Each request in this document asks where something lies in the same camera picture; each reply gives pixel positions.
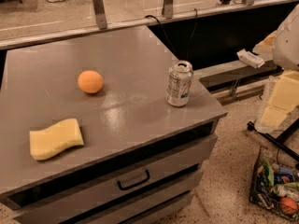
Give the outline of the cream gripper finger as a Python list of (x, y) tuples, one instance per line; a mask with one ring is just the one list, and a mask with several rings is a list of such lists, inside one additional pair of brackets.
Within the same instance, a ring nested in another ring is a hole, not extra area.
[(299, 106), (299, 72), (284, 71), (274, 79), (259, 119), (262, 129), (276, 129)]
[(261, 42), (256, 44), (252, 51), (255, 54), (263, 56), (263, 57), (271, 57), (276, 34), (277, 34), (276, 31), (272, 32), (264, 40), (262, 40)]

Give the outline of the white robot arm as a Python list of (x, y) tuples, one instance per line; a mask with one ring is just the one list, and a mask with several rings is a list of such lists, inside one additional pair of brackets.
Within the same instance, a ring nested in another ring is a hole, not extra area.
[(299, 106), (299, 5), (253, 52), (263, 58), (272, 57), (274, 64), (283, 69), (280, 76), (268, 79), (255, 124), (259, 132), (269, 133)]

